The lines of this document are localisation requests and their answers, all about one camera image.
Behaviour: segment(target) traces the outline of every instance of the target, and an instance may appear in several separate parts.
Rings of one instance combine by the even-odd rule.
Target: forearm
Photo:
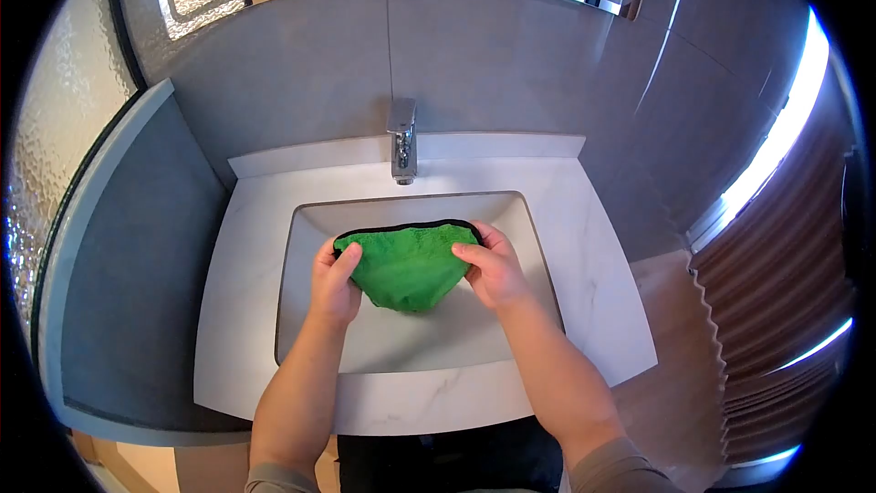
[[[312,475],[331,432],[346,331],[345,325],[308,314],[298,339],[258,402],[251,466],[274,462]]]
[[[532,410],[570,465],[625,435],[605,379],[533,298],[498,309]]]

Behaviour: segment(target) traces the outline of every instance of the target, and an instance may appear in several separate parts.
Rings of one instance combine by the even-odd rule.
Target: green towel
[[[483,245],[462,220],[349,231],[334,239],[335,257],[353,242],[362,246],[353,282],[376,306],[399,312],[431,309],[465,276],[469,264],[450,252],[454,242]]]

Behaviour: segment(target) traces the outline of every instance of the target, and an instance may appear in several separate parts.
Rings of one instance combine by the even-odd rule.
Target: white sink basin
[[[286,357],[310,301],[313,255],[330,236],[356,228],[443,219],[480,220],[508,235],[536,298],[562,324],[542,249],[520,192],[483,192],[301,205],[292,214],[280,285],[275,356]],[[402,314],[366,296],[350,324],[341,373],[389,373],[464,367],[511,359],[495,315],[462,280],[432,309]]]

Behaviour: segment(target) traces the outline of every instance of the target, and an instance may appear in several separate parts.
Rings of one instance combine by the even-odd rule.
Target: person's left hand
[[[362,303],[362,290],[349,279],[362,258],[362,246],[353,242],[337,260],[333,252],[334,238],[329,238],[313,258],[309,314],[346,327]]]

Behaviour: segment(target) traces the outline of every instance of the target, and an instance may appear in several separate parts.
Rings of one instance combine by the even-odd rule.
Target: shirt
[[[639,453],[628,438],[600,446],[581,459],[568,475],[574,493],[679,493],[663,472]],[[318,493],[300,473],[272,463],[250,469],[245,493]],[[524,493],[525,489],[478,489],[465,493]]]

